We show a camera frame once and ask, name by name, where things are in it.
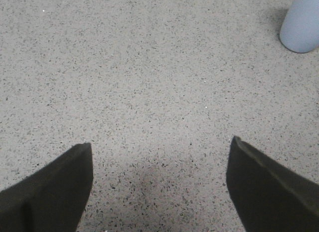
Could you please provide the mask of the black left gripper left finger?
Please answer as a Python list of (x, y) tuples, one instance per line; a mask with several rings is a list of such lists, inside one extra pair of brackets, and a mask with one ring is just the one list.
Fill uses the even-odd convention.
[(74, 232), (93, 183), (91, 144), (77, 144), (1, 191), (2, 232)]

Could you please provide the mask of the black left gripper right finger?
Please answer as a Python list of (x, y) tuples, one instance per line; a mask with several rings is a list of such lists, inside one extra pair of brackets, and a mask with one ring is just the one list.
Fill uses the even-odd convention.
[(247, 232), (317, 232), (319, 186), (233, 137), (226, 184)]

